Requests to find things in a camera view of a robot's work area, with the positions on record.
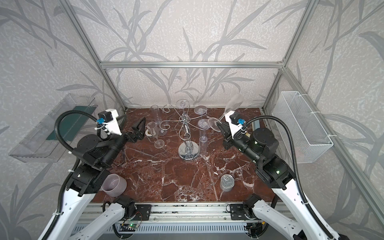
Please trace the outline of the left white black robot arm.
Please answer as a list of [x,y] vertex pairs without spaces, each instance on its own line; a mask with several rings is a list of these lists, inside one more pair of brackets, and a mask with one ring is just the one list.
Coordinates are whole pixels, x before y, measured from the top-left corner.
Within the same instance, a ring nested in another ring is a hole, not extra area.
[[62,137],[60,125],[66,117],[75,113],[67,111],[61,114],[54,125],[57,140],[76,157],[76,162],[61,186],[57,209],[39,237],[41,240],[97,239],[109,226],[121,219],[132,218],[137,212],[133,199],[118,197],[87,227],[71,235],[84,210],[111,174],[109,168],[126,143],[144,139],[146,124],[146,118],[142,118],[132,126],[132,131],[121,132],[121,117],[111,116],[107,120],[110,111],[106,111],[98,118],[92,118],[96,123],[96,134],[86,135],[72,148]]

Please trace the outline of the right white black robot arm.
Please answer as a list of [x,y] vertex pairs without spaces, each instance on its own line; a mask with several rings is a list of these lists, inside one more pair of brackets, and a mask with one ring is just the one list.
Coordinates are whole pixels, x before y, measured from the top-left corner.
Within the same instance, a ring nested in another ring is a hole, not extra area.
[[217,123],[225,149],[236,148],[256,166],[258,177],[288,207],[294,219],[290,219],[253,194],[244,202],[244,209],[251,218],[258,218],[277,230],[288,240],[347,240],[337,233],[305,195],[301,195],[292,168],[276,154],[279,142],[267,128],[258,128],[249,136],[236,140],[234,130],[241,125]]

